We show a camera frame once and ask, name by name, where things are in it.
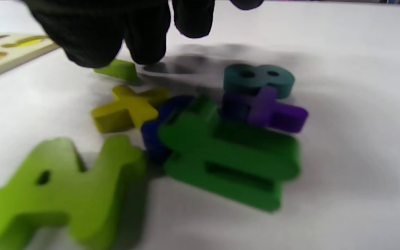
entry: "yellow wooden piece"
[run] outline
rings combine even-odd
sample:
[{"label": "yellow wooden piece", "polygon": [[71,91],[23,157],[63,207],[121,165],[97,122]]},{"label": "yellow wooden piece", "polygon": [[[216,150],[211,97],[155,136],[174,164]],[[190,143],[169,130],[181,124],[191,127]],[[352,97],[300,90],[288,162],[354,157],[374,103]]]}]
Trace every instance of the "yellow wooden piece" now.
[{"label": "yellow wooden piece", "polygon": [[167,89],[156,88],[135,93],[126,86],[112,89],[114,102],[92,111],[92,117],[100,133],[114,133],[136,127],[158,117],[157,108],[170,97]]}]

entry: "gloved hand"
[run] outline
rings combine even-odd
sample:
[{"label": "gloved hand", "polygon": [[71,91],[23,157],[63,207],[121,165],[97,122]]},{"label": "gloved hand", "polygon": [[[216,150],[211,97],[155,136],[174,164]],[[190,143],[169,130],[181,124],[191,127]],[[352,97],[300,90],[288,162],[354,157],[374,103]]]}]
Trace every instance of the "gloved hand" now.
[{"label": "gloved hand", "polygon": [[[215,0],[173,0],[177,29],[189,38],[209,34]],[[83,67],[101,68],[123,39],[138,64],[158,62],[166,52],[171,14],[168,0],[24,0],[46,33]],[[231,0],[240,9],[263,0]]]}]

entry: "teal wooden piece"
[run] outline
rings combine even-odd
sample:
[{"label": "teal wooden piece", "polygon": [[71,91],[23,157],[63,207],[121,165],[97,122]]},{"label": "teal wooden piece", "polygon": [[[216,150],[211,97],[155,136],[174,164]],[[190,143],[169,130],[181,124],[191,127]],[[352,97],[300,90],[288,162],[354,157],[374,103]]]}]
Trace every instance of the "teal wooden piece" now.
[{"label": "teal wooden piece", "polygon": [[166,120],[159,137],[173,150],[169,176],[266,211],[279,208],[281,183],[300,172],[294,137],[222,119],[208,98]]},{"label": "teal wooden piece", "polygon": [[251,65],[234,64],[224,71],[224,90],[229,93],[256,95],[264,86],[277,89],[277,98],[287,98],[291,94],[294,76],[284,68],[273,65],[253,67]]},{"label": "teal wooden piece", "polygon": [[145,172],[143,151],[126,136],[108,138],[90,170],[69,139],[39,144],[0,189],[0,250],[21,250],[38,228],[64,225],[86,249],[107,250],[127,184]]},{"label": "teal wooden piece", "polygon": [[123,79],[125,81],[137,81],[137,71],[135,64],[132,62],[114,59],[108,66],[104,68],[94,68],[96,73]]}]

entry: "white table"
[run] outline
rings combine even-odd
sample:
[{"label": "white table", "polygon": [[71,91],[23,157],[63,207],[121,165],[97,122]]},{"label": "white table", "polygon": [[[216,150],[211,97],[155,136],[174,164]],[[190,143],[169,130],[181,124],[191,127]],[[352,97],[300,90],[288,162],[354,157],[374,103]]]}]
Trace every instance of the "white table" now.
[{"label": "white table", "polygon": [[[269,2],[243,12],[216,5],[207,38],[189,40],[171,27],[164,59],[171,74],[139,71],[177,93],[219,98],[223,69],[234,60],[289,69],[297,81],[287,102],[310,112],[297,136],[303,174],[284,185],[283,207],[273,214],[155,179],[136,249],[400,250],[400,6]],[[21,3],[0,1],[0,32],[41,28]],[[130,60],[127,49],[119,58]],[[104,136],[89,112],[111,100],[116,84],[61,50],[0,75],[0,187],[51,137],[71,137],[93,161]],[[141,145],[137,131],[127,134]],[[127,244],[119,239],[113,249]],[[65,230],[47,229],[28,249],[79,247]]]}]

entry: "puzzle board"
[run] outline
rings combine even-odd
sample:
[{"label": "puzzle board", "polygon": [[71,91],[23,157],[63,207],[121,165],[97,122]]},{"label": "puzzle board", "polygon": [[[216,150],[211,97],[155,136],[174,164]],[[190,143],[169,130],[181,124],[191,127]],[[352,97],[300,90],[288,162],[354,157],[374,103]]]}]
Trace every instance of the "puzzle board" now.
[{"label": "puzzle board", "polygon": [[0,34],[0,74],[57,47],[45,35]]}]

